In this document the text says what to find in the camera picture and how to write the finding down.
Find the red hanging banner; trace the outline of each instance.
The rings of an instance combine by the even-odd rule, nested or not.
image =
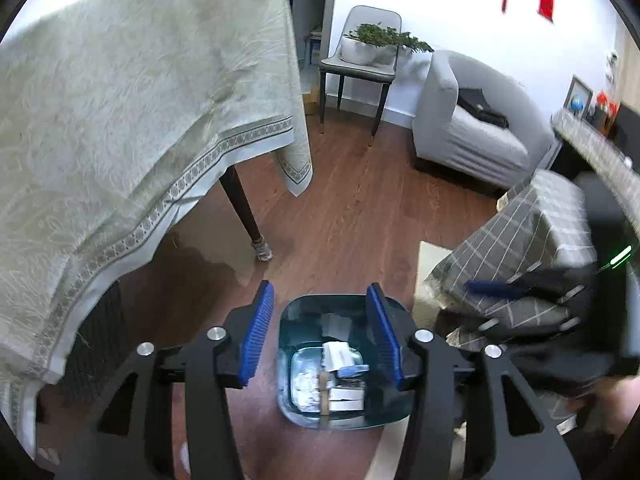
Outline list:
[[[554,1],[540,0],[540,8],[538,9],[538,12],[550,22],[554,20]]]

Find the rug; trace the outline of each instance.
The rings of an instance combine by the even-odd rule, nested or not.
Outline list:
[[[424,280],[431,273],[433,267],[440,263],[450,252],[443,247],[420,242],[413,309],[414,320],[419,327],[432,327],[440,309],[437,304],[431,301],[429,291],[424,285]],[[385,426],[365,480],[389,480],[396,475],[408,422],[409,418],[407,417]],[[451,450],[451,479],[462,478],[464,458],[464,439],[457,435]]]

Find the trash can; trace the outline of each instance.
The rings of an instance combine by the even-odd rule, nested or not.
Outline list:
[[[403,309],[392,298],[391,307]],[[322,345],[348,343],[362,376],[364,408],[320,414],[318,376]],[[367,320],[364,294],[315,294],[295,299],[280,317],[276,354],[278,405],[293,423],[318,430],[356,430],[389,424],[411,413],[414,393],[398,392],[378,367],[378,352]]]

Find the picture frame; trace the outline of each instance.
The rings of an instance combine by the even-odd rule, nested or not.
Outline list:
[[[569,86],[569,91],[567,92],[566,99],[564,100],[564,108],[571,110],[569,104],[574,97],[579,97],[584,103],[584,108],[576,115],[578,119],[583,120],[586,118],[587,111],[591,105],[593,90],[591,90],[577,75],[574,75],[574,78],[571,79],[571,85]]]

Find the green plant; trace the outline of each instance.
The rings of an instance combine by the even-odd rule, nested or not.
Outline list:
[[[346,36],[373,46],[394,45],[406,47],[411,52],[433,52],[426,41],[420,41],[410,32],[398,32],[393,27],[384,29],[380,24],[361,23],[356,30],[351,30]]]

